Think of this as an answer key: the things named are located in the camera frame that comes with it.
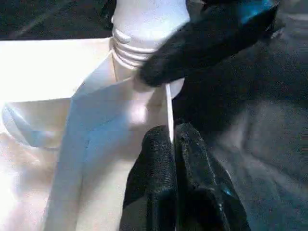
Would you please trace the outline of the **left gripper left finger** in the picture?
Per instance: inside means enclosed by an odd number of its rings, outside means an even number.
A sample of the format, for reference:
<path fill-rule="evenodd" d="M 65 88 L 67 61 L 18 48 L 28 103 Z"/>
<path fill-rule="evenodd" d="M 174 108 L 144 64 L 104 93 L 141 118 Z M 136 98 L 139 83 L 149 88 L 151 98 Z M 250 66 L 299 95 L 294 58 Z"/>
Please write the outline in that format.
<path fill-rule="evenodd" d="M 173 231 L 176 226 L 175 161 L 166 126 L 146 132 L 130 170 L 123 200 L 121 231 Z"/>

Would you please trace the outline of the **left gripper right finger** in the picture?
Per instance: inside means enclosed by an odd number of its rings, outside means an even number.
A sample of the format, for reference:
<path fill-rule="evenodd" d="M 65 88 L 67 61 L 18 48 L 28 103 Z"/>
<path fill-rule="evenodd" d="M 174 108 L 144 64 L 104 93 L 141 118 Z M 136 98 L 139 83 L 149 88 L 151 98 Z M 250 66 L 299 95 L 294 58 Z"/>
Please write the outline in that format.
<path fill-rule="evenodd" d="M 248 231 L 233 183 L 191 124 L 175 127 L 179 231 Z"/>

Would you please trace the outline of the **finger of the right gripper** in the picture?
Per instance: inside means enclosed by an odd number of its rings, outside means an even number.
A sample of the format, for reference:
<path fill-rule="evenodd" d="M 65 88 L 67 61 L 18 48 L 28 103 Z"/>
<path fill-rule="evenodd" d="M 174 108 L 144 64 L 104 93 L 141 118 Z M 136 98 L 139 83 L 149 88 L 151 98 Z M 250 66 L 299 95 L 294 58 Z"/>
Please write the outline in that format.
<path fill-rule="evenodd" d="M 113 28 L 113 22 L 112 17 L 115 13 L 117 0 L 106 0 L 101 12 L 101 24 L 104 29 L 112 29 Z"/>
<path fill-rule="evenodd" d="M 211 0 L 141 67 L 138 78 L 157 87 L 206 70 L 254 45 L 272 26 L 277 0 Z"/>

